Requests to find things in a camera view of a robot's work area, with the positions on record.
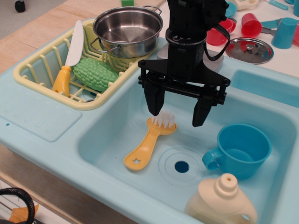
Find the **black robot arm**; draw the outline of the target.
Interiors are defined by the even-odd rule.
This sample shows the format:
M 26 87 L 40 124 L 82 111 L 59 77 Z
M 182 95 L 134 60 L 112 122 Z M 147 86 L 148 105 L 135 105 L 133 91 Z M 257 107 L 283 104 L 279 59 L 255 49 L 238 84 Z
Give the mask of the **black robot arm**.
M 227 40 L 229 32 L 220 25 L 226 20 L 228 3 L 224 0 L 170 0 L 167 59 L 141 60 L 139 84 L 144 89 L 149 112 L 156 116 L 164 104 L 166 91 L 197 99 L 192 125 L 202 126 L 211 108 L 223 104 L 230 80 L 209 69 L 203 56 L 216 61 L 223 51 L 209 56 L 207 32 L 215 28 Z

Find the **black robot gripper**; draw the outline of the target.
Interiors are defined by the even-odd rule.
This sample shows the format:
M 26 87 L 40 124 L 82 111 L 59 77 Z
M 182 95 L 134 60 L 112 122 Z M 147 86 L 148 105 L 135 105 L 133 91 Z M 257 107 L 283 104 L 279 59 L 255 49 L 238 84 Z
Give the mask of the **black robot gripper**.
M 211 105 L 224 104 L 230 80 L 204 65 L 204 53 L 211 61 L 222 55 L 208 55 L 206 37 L 206 31 L 191 36 L 168 28 L 168 58 L 141 60 L 138 63 L 141 68 L 139 83 L 144 89 L 148 110 L 152 115 L 160 113 L 167 91 L 197 100 L 192 119 L 194 127 L 204 124 Z

